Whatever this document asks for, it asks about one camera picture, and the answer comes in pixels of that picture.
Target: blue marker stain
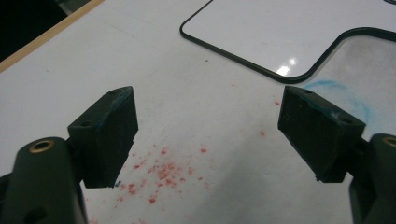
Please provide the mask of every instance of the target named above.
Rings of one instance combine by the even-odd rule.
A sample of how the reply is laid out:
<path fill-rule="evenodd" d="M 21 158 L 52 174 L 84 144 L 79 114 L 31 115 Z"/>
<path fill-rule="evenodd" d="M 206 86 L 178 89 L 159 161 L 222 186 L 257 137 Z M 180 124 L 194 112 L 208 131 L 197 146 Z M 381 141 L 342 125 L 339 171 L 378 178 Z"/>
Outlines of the blue marker stain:
<path fill-rule="evenodd" d="M 309 83 L 304 86 L 304 89 L 311 90 L 317 87 L 322 87 L 325 86 L 326 88 L 331 88 L 331 89 L 340 89 L 340 90 L 346 90 L 347 87 L 344 85 L 334 81 L 334 80 L 319 80 L 317 82 Z"/>
<path fill-rule="evenodd" d="M 317 93 L 365 123 L 371 119 L 370 107 L 360 100 L 350 88 L 337 81 L 319 80 L 308 83 L 303 88 Z"/>

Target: white table surface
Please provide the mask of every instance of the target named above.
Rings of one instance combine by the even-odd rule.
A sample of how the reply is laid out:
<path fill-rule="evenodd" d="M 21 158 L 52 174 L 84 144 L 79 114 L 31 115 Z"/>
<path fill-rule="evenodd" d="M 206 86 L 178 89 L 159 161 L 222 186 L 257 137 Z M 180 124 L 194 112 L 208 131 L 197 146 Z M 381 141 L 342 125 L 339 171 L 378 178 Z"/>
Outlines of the white table surface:
<path fill-rule="evenodd" d="M 0 175 L 21 147 L 67 138 L 103 94 L 131 85 L 140 130 L 122 187 L 84 189 L 91 224 L 352 223 L 350 176 L 318 183 L 276 128 L 284 85 L 180 36 L 205 2 L 107 0 L 1 73 Z M 365 139 L 395 134 L 396 47 L 356 38 L 300 86 L 367 122 Z"/>

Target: screw hole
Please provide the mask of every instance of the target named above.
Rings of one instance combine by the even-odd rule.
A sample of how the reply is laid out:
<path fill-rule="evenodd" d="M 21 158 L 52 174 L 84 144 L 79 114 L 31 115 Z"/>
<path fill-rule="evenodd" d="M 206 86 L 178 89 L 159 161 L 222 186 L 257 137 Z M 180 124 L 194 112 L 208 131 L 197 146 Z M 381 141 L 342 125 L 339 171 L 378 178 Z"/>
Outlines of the screw hole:
<path fill-rule="evenodd" d="M 91 122 L 88 121 L 88 120 L 86 120 L 86 121 L 84 121 L 84 122 L 81 123 L 81 126 L 82 126 L 82 127 L 88 127 L 88 126 L 90 126 L 90 125 L 91 125 Z"/>
<path fill-rule="evenodd" d="M 35 149 L 43 149 L 44 147 L 47 147 L 49 145 L 50 145 L 49 141 L 39 142 L 35 145 Z"/>
<path fill-rule="evenodd" d="M 392 147 L 396 147 L 396 138 L 393 137 L 384 137 L 382 139 L 386 144 L 392 146 Z"/>
<path fill-rule="evenodd" d="M 43 207 L 37 207 L 31 210 L 23 219 L 26 224 L 35 224 L 43 220 L 47 216 L 47 212 Z"/>
<path fill-rule="evenodd" d="M 30 147 L 29 151 L 31 153 L 40 153 L 40 152 L 47 151 L 48 149 L 52 148 L 54 144 L 55 144 L 55 142 L 52 140 L 43 140 L 43 141 L 37 142 L 34 145 L 32 145 Z"/>

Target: whiteboard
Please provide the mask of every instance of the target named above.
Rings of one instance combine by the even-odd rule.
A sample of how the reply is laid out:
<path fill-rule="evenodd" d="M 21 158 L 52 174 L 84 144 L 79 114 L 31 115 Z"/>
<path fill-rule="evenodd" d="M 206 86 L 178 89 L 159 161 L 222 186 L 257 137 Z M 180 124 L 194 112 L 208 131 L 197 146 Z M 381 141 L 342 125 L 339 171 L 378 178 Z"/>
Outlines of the whiteboard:
<path fill-rule="evenodd" d="M 396 41 L 395 31 L 396 5 L 383 0 L 212 0 L 180 27 L 189 40 L 285 83 L 309 78 L 345 38 Z"/>

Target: red crumbs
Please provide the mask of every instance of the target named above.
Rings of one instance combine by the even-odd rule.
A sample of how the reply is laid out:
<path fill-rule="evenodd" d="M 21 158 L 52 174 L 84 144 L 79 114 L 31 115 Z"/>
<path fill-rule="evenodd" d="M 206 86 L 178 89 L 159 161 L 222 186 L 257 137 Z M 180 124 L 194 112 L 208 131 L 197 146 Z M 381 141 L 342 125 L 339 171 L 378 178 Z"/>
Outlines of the red crumbs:
<path fill-rule="evenodd" d="M 161 151 L 162 155 L 165 155 L 169 150 L 169 147 L 164 147 L 163 150 Z"/>
<path fill-rule="evenodd" d="M 157 201 L 157 195 L 151 195 L 148 198 L 149 203 L 155 203 Z"/>
<path fill-rule="evenodd" d="M 97 219 L 92 218 L 92 219 L 89 220 L 89 223 L 90 224 L 98 224 L 99 222 L 98 222 Z"/>
<path fill-rule="evenodd" d="M 136 190 L 134 190 L 134 184 L 128 185 L 128 192 L 132 195 L 136 193 Z"/>
<path fill-rule="evenodd" d="M 194 173 L 194 169 L 192 167 L 189 167 L 189 175 L 192 175 Z"/>
<path fill-rule="evenodd" d="M 127 168 L 129 168 L 130 171 L 138 169 L 143 171 L 142 169 L 145 169 L 147 172 L 143 174 L 142 172 L 138 172 L 138 176 L 140 177 L 134 182 L 129 182 L 129 184 L 127 182 L 120 182 L 119 189 L 124 193 L 118 196 L 117 202 L 126 201 L 128 199 L 127 196 L 136 197 L 137 194 L 142 194 L 139 195 L 138 198 L 146 198 L 149 204 L 155 204 L 159 201 L 158 197 L 162 191 L 172 189 L 174 193 L 181 195 L 184 191 L 183 189 L 188 186 L 185 184 L 188 182 L 189 178 L 190 180 L 203 180 L 205 178 L 201 175 L 195 176 L 195 173 L 198 172 L 193 166 L 193 160 L 199 158 L 196 155 L 186 155 L 183 161 L 172 161 L 172 159 L 174 160 L 175 158 L 169 157 L 172 155 L 168 153 L 170 147 L 153 146 L 154 149 L 148 150 L 146 153 L 139 153 L 138 156 L 136 156 L 136 152 L 132 153 L 134 165 L 129 165 Z M 207 147 L 201 145 L 201 147 L 198 147 L 198 150 L 195 150 L 195 152 L 205 154 L 207 152 Z M 213 169 L 215 163 L 214 159 L 207 159 L 207 165 Z M 208 183 L 201 183 L 203 187 L 209 188 Z"/>

